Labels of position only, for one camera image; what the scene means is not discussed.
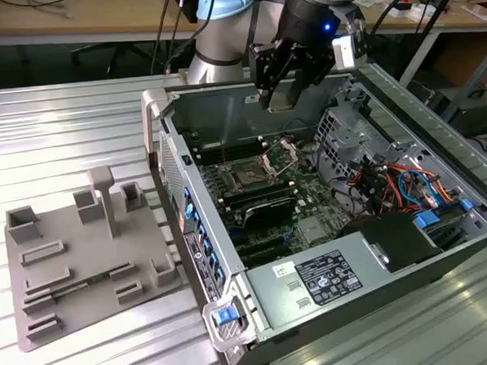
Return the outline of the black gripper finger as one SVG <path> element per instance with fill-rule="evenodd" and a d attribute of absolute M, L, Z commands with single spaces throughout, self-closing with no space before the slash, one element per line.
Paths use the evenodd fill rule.
<path fill-rule="evenodd" d="M 307 59 L 303 67 L 296 71 L 291 83 L 291 104 L 297 105 L 299 97 L 311 85 L 318 85 L 334 66 L 333 48 L 326 46 L 319 56 Z"/>
<path fill-rule="evenodd" d="M 278 83 L 288 73 L 288 47 L 284 40 L 253 43 L 249 48 L 251 80 L 259 90 L 259 103 L 268 108 Z"/>

